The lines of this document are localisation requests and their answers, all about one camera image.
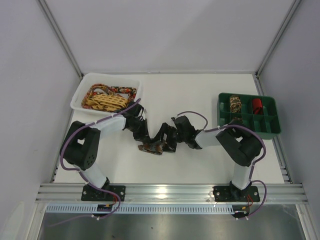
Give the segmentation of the orange grey floral tie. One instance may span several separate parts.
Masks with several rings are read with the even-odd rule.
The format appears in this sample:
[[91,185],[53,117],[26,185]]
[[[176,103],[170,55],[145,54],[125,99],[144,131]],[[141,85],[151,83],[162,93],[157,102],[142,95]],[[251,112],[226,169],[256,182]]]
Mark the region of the orange grey floral tie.
[[150,143],[143,143],[138,146],[138,149],[142,152],[146,152],[153,155],[162,155],[164,147],[167,145],[166,141],[155,141]]

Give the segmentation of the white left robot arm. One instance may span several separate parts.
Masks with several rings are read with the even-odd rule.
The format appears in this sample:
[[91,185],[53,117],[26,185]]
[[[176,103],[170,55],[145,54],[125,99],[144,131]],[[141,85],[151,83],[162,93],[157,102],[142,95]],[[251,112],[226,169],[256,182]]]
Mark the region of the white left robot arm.
[[96,163],[100,140],[113,132],[129,130],[136,141],[149,143],[151,138],[144,112],[144,107],[133,101],[128,107],[94,122],[74,121],[60,148],[60,166],[66,171],[78,172],[92,188],[109,191],[110,181]]

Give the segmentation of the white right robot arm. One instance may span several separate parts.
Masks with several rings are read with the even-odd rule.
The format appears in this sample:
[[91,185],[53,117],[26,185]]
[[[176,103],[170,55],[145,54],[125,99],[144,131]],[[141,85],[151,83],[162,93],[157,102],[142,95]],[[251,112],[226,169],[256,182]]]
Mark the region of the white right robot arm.
[[251,185],[254,166],[266,155],[266,146],[259,135],[235,119],[208,130],[196,129],[185,115],[172,120],[173,126],[163,123],[150,141],[156,150],[175,152],[178,143],[194,150],[222,146],[234,162],[230,185],[240,191]]

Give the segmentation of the gold patterned tie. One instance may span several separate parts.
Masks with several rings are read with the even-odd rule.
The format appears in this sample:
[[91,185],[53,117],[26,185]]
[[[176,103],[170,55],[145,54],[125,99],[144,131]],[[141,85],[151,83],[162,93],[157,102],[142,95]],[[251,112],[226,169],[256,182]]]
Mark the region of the gold patterned tie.
[[87,95],[81,102],[81,106],[84,109],[111,113],[126,108],[128,105],[128,99],[120,95],[108,95],[105,93]]

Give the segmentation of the rolled brown floral tie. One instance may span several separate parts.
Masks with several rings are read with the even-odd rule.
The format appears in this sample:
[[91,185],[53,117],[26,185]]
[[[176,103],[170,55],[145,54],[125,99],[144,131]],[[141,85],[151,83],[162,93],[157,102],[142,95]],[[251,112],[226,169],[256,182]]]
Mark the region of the rolled brown floral tie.
[[238,118],[238,117],[234,117],[233,119],[232,119],[232,121],[235,121],[235,122],[239,122],[239,123],[243,123],[243,119],[242,118]]

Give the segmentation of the white perforated plastic basket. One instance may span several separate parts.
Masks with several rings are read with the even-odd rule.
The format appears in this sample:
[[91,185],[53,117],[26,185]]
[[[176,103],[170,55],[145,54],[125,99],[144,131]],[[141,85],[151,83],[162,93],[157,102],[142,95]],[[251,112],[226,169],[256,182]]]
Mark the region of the white perforated plastic basket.
[[86,114],[108,116],[127,108],[142,97],[142,92],[140,80],[91,72],[83,77],[70,107]]

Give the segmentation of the rolled leopard pattern tie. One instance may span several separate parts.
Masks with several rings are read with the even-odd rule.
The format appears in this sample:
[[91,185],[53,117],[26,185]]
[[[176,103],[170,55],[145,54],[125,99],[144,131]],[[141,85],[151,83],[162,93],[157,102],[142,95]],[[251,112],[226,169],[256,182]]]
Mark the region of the rolled leopard pattern tie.
[[229,98],[229,109],[231,113],[240,113],[242,109],[242,102],[238,95],[231,95]]

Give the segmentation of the rolled red tie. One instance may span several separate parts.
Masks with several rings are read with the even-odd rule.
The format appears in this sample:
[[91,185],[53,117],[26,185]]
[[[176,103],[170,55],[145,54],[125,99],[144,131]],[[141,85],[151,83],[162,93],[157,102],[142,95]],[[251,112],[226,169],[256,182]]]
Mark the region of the rolled red tie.
[[263,104],[260,98],[253,98],[251,101],[252,113],[254,115],[261,115],[263,113]]

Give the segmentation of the green compartment organizer tray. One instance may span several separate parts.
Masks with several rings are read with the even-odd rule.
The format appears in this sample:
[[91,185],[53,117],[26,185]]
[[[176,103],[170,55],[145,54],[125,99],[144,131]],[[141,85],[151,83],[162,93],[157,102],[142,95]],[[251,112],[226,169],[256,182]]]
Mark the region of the green compartment organizer tray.
[[[238,95],[241,100],[241,112],[230,112],[230,96]],[[261,99],[262,114],[253,114],[252,99]],[[262,139],[271,140],[282,131],[278,117],[277,104],[273,97],[222,92],[217,100],[217,124],[229,124],[233,118],[242,118],[243,125],[256,132]]]

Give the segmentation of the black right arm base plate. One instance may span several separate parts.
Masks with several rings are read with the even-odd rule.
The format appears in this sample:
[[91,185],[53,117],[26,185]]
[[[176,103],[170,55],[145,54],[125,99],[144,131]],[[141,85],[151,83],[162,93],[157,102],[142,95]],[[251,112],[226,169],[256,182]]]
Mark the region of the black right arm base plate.
[[248,186],[244,190],[231,185],[217,185],[212,190],[216,202],[244,203],[250,201],[257,203],[261,200],[258,188],[253,185]]

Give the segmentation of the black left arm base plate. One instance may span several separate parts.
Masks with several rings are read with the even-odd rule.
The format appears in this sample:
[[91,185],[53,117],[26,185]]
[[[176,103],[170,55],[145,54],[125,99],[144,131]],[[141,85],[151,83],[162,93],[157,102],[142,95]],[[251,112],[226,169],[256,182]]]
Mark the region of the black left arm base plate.
[[[117,194],[122,202],[125,200],[126,187],[124,185],[110,185],[109,191]],[[82,189],[81,200],[84,202],[112,202],[114,197],[112,194],[85,185]]]

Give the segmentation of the aluminium front rail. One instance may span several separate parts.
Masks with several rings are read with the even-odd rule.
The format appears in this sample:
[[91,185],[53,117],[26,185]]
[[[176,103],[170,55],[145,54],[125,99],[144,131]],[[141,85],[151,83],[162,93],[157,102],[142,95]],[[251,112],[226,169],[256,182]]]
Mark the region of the aluminium front rail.
[[[124,188],[124,202],[135,204],[205,204],[212,198],[212,191],[221,184],[112,184]],[[302,184],[267,184],[264,189],[256,183],[258,193],[266,204],[308,204]],[[83,183],[43,183],[35,201],[37,203],[79,203]]]

